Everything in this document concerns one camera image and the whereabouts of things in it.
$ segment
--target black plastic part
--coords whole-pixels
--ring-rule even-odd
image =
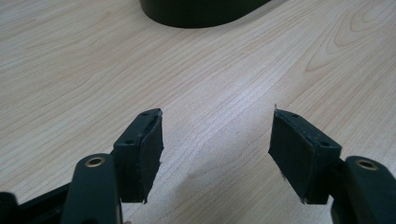
[[[396,180],[381,163],[346,158],[346,191],[359,223],[396,223]]]
[[[21,223],[20,220],[17,220],[17,218],[20,218],[19,214],[20,209],[15,195],[8,192],[0,192],[0,223]]]
[[[63,185],[21,205],[17,204],[13,194],[1,192],[0,223],[57,224],[61,220],[68,189],[69,184]]]
[[[326,175],[326,190],[334,198],[332,202],[332,222],[334,224],[357,224],[355,211],[347,195],[344,183],[345,162],[341,159],[331,167]]]
[[[161,109],[141,113],[114,144],[110,153],[117,167],[124,203],[146,203],[163,152]]]
[[[63,185],[20,205],[23,223],[50,224],[61,220],[69,185]]]
[[[122,223],[116,171],[110,155],[94,154],[78,162],[61,223]]]
[[[341,146],[302,117],[276,109],[269,154],[303,203],[325,204],[327,179]]]
[[[270,0],[140,0],[143,11],[159,23],[203,28],[235,21]]]

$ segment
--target brass insert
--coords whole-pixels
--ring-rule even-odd
[[[367,160],[357,160],[356,164],[359,165],[359,167],[366,169],[366,170],[371,170],[371,171],[376,171],[378,170],[378,166],[372,163],[371,161]]]
[[[103,157],[94,157],[94,158],[91,158],[88,161],[86,161],[85,165],[87,167],[92,168],[92,167],[100,166],[103,163],[105,163],[105,158],[103,158]]]

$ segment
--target table surface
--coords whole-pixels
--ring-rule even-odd
[[[0,4],[0,190],[71,180],[140,112],[163,110],[162,165],[132,223],[332,223],[267,153],[274,105],[396,174],[396,2],[274,0],[178,29],[137,0]]]

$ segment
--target black object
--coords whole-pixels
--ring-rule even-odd
[[[110,155],[79,161],[70,184],[21,205],[12,193],[0,192],[0,223],[122,223],[120,200],[147,202],[162,152],[162,111],[143,112]]]
[[[303,203],[332,195],[334,223],[396,223],[396,180],[377,161],[339,159],[341,146],[299,115],[276,109],[269,154]]]
[[[140,0],[143,11],[159,23],[203,28],[235,21],[270,0]]]

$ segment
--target light wood surface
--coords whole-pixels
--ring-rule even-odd
[[[26,202],[163,110],[162,166],[135,223],[332,223],[268,155],[274,105],[396,174],[396,2],[274,0],[177,29],[137,0],[2,0],[0,190]]]

